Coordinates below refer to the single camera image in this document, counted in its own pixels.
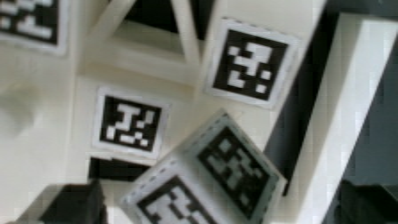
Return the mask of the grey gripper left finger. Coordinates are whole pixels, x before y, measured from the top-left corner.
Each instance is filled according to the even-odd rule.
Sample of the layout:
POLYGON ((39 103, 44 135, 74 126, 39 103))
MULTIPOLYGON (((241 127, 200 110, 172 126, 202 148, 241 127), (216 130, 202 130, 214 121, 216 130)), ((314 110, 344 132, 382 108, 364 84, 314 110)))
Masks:
POLYGON ((106 224, 104 195, 99 181, 49 185, 14 224, 106 224))

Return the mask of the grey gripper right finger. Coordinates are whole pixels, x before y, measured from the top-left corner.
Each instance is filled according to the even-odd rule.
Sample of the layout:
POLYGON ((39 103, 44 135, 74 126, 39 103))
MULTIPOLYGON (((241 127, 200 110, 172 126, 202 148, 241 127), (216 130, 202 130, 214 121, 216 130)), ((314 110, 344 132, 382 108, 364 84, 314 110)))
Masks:
POLYGON ((339 185, 335 224, 398 224, 398 185, 339 185))

